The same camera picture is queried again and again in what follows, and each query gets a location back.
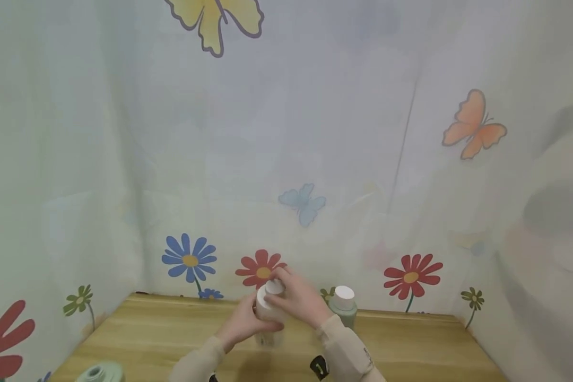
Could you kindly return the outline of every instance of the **table surface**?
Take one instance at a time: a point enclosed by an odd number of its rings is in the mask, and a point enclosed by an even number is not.
[[[121,363],[127,382],[166,381],[174,363],[221,326],[233,302],[131,294],[51,376],[72,382],[99,361]],[[254,338],[236,345],[219,368],[220,382],[318,381],[310,362],[322,347],[300,322],[286,323],[278,349]],[[360,311],[355,332],[389,382],[506,381],[450,315]],[[332,381],[331,375],[324,381]]]

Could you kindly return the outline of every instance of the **green bottle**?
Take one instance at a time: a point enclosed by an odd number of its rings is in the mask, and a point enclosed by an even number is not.
[[[117,362],[106,361],[87,369],[76,382],[125,382],[125,375]]]
[[[335,294],[328,301],[328,308],[340,317],[344,326],[354,330],[354,319],[357,317],[354,290],[346,285],[336,287]]]

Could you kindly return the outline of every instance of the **yellow flower center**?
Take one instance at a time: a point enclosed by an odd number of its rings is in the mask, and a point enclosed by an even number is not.
[[[257,277],[260,279],[266,279],[270,276],[271,272],[272,271],[269,268],[267,268],[266,266],[263,266],[262,268],[259,268],[257,270]]]
[[[193,255],[187,255],[183,256],[183,264],[193,268],[194,266],[197,266],[199,264],[199,260],[197,260],[197,257]]]
[[[418,273],[416,272],[406,273],[405,276],[403,276],[403,282],[406,284],[414,284],[414,282],[418,280],[418,277]]]

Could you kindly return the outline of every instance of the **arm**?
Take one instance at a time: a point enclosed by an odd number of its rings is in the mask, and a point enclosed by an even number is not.
[[[168,382],[207,382],[223,357],[223,343],[217,337],[210,337],[201,348],[191,351],[174,365]]]
[[[219,363],[233,347],[259,332],[275,332],[284,325],[279,322],[261,321],[255,316],[253,305],[257,292],[240,301],[221,329],[198,350],[182,357],[170,373],[169,382],[207,382]]]
[[[285,284],[286,298],[268,294],[265,299],[316,330],[323,343],[329,372],[336,382],[386,382],[363,342],[344,327],[306,279],[289,267],[274,269],[270,279],[274,278]]]
[[[340,318],[333,315],[316,335],[323,344],[330,373],[336,382],[386,382],[374,366],[364,343]]]

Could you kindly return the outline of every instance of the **curtain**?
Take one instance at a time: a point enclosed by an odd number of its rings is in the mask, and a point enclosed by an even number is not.
[[[0,379],[278,266],[573,381],[573,0],[0,1]]]

